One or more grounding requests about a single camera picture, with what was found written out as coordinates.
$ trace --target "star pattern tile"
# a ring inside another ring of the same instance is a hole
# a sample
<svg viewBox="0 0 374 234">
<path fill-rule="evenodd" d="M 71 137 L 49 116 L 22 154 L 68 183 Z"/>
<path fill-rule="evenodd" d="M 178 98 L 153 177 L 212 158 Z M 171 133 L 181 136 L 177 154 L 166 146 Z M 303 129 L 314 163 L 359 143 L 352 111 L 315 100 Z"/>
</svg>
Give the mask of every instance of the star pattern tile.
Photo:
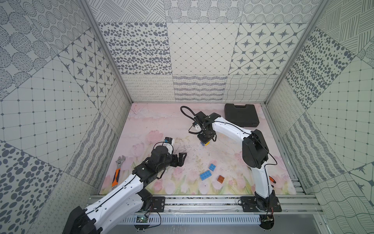
<svg viewBox="0 0 374 234">
<path fill-rule="evenodd" d="M 114 74 L 91 30 L 84 32 L 58 56 L 99 109 L 112 86 Z"/>
<path fill-rule="evenodd" d="M 229 68 L 231 75 L 279 75 L 306 24 L 242 23 Z"/>
</svg>

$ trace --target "blue lego brick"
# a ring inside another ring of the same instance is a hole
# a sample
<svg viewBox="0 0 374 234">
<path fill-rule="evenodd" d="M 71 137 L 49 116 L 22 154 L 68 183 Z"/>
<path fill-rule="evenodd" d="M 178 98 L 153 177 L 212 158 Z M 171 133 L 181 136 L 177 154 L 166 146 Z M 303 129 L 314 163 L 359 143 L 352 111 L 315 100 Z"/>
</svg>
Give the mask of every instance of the blue lego brick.
<svg viewBox="0 0 374 234">
<path fill-rule="evenodd" d="M 210 171 L 206 171 L 200 175 L 201 180 L 205 180 L 206 178 L 209 178 L 212 176 L 212 173 Z"/>
<path fill-rule="evenodd" d="M 211 169 L 212 171 L 214 171 L 214 169 L 215 169 L 215 165 L 211 164 L 211 165 L 209 166 L 209 169 Z"/>
</svg>

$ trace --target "black bracket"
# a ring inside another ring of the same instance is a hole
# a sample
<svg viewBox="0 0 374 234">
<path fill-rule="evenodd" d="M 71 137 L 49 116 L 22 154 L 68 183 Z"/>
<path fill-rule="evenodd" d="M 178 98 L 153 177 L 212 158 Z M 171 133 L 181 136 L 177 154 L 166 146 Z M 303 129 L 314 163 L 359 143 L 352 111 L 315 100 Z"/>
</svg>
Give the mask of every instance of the black bracket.
<svg viewBox="0 0 374 234">
<path fill-rule="evenodd" d="M 152 197 L 151 205 L 152 204 L 151 212 L 163 212 L 165 208 L 165 197 Z"/>
<path fill-rule="evenodd" d="M 257 209 L 257 202 L 255 200 L 255 196 L 251 197 L 240 197 L 240 200 L 242 203 L 239 205 L 242 206 L 243 212 L 258 212 L 259 210 Z M 277 197 L 274 197 L 273 199 L 270 200 L 270 206 L 269 206 L 269 212 L 282 212 L 282 208 L 280 206 L 279 200 Z"/>
</svg>

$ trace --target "wavy line pattern panel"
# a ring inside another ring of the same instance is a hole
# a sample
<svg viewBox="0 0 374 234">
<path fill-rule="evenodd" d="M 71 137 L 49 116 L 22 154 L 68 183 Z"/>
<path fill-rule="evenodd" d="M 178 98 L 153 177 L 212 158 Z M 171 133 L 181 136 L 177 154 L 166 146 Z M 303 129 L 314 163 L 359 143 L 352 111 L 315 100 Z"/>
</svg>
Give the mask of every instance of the wavy line pattern panel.
<svg viewBox="0 0 374 234">
<path fill-rule="evenodd" d="M 173 76 L 176 101 L 222 101 L 227 76 Z"/>
<path fill-rule="evenodd" d="M 175 101 L 173 76 L 122 75 L 133 101 Z"/>
<path fill-rule="evenodd" d="M 223 101 L 262 102 L 267 98 L 277 78 L 277 75 L 229 75 Z"/>
<path fill-rule="evenodd" d="M 320 203 L 334 233 L 371 233 L 374 208 L 349 173 L 308 189 Z"/>
<path fill-rule="evenodd" d="M 107 167 L 116 143 L 117 136 L 98 112 L 65 172 L 97 188 L 104 176 L 100 169 Z"/>
<path fill-rule="evenodd" d="M 307 113 L 293 124 L 283 140 L 307 188 L 347 172 Z"/>
<path fill-rule="evenodd" d="M 371 0 L 332 0 L 317 27 L 357 54 L 374 36 Z"/>
<path fill-rule="evenodd" d="M 97 22 L 165 22 L 163 0 L 88 0 Z"/>
</svg>

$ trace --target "metal extrusion bar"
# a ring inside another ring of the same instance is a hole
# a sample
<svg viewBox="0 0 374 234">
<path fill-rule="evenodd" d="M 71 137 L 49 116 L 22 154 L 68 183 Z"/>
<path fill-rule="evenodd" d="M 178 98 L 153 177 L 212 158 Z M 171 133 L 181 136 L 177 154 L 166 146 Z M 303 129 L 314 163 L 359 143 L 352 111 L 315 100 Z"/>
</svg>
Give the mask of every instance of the metal extrusion bar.
<svg viewBox="0 0 374 234">
<path fill-rule="evenodd" d="M 88 204 L 99 200 L 101 195 L 92 195 Z M 314 195 L 278 195 L 282 206 L 282 212 L 277 214 L 323 214 Z M 244 214 L 243 209 L 238 205 L 240 195 L 166 195 L 165 209 L 163 214 L 186 215 L 186 214 L 210 214 L 228 215 Z M 260 215 L 263 212 L 245 213 Z"/>
</svg>

